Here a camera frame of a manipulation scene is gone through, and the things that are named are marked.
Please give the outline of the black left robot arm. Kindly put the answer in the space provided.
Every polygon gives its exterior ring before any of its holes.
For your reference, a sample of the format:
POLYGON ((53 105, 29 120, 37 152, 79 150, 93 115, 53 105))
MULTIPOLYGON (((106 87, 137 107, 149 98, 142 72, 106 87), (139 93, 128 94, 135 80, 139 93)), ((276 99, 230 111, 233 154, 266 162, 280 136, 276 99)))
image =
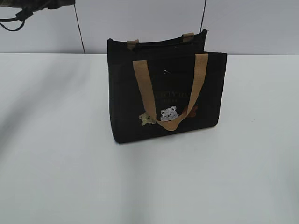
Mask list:
POLYGON ((63 6, 71 6, 75 0, 0 0, 1 7, 29 9, 32 12, 43 9, 58 9, 63 6))

